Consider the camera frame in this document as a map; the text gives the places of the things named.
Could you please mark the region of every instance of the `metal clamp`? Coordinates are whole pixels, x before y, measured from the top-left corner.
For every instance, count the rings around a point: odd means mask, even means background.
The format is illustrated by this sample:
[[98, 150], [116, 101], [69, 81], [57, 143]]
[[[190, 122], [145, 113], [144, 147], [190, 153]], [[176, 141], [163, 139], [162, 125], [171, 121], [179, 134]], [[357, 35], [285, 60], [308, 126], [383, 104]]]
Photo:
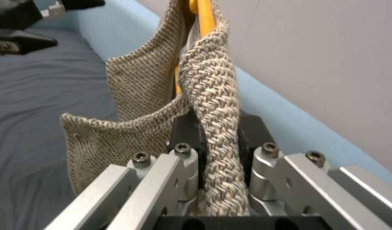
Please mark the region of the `metal clamp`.
[[[325, 173], [328, 167], [325, 157], [319, 152], [274, 158], [258, 148], [254, 152], [254, 171], [250, 183], [252, 207], [260, 208], [258, 212], [272, 215], [279, 211], [281, 205], [270, 202], [281, 197], [287, 213], [319, 213], [333, 229], [390, 229], [328, 177]], [[254, 174], [260, 176], [261, 183], [253, 179], [257, 177]]]
[[151, 229], [160, 215], [187, 214], [197, 203], [197, 188], [198, 154], [180, 143], [158, 157], [108, 229]]
[[105, 225], [138, 183], [135, 170], [109, 165], [46, 230], [89, 230]]

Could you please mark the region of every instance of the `yellow bar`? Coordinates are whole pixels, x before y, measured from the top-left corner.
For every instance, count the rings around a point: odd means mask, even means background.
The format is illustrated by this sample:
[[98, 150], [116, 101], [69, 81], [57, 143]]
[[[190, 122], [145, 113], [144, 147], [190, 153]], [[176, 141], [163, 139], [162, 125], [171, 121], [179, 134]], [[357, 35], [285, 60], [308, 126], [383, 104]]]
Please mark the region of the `yellow bar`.
[[[210, 0], [189, 0], [190, 11], [194, 14], [199, 14], [200, 36], [204, 37], [215, 28], [214, 15], [212, 4]], [[179, 68], [175, 67], [175, 86], [176, 95], [181, 90], [177, 83], [179, 79]]]
[[199, 10], [200, 36], [204, 37], [215, 28], [210, 0], [197, 0]]

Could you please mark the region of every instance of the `knitted fabric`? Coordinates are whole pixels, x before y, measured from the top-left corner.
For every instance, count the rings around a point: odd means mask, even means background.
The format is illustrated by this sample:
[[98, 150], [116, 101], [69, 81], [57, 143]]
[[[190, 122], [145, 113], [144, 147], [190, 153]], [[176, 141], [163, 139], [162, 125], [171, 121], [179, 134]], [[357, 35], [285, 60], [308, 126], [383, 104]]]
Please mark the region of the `knitted fabric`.
[[139, 151], [158, 156], [175, 117], [191, 106], [206, 134], [203, 214], [247, 215], [246, 186], [239, 162], [239, 104], [234, 66], [226, 49], [228, 24], [212, 1], [216, 28], [191, 41], [179, 62], [183, 95], [167, 103], [178, 51], [185, 42], [187, 2], [171, 0], [155, 36], [136, 51], [107, 61], [108, 83], [120, 122], [64, 114], [68, 172], [79, 194], [109, 164], [126, 165]]

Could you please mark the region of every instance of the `gray bed sheet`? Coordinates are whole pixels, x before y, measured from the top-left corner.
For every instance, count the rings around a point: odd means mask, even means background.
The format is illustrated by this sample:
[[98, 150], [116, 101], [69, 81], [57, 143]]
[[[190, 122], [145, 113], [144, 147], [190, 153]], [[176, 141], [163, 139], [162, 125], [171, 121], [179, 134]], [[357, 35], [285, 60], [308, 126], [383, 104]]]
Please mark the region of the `gray bed sheet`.
[[105, 64], [76, 33], [32, 29], [59, 46], [0, 57], [0, 230], [43, 229], [74, 198], [64, 112], [116, 120]]

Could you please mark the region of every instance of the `white wall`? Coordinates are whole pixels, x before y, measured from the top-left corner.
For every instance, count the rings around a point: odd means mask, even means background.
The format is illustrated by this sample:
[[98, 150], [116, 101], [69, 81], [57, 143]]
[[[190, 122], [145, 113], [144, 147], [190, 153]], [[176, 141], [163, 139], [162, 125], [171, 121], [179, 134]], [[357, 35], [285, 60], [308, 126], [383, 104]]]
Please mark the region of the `white wall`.
[[[161, 15], [168, 0], [137, 1]], [[239, 67], [392, 171], [392, 0], [220, 5]]]

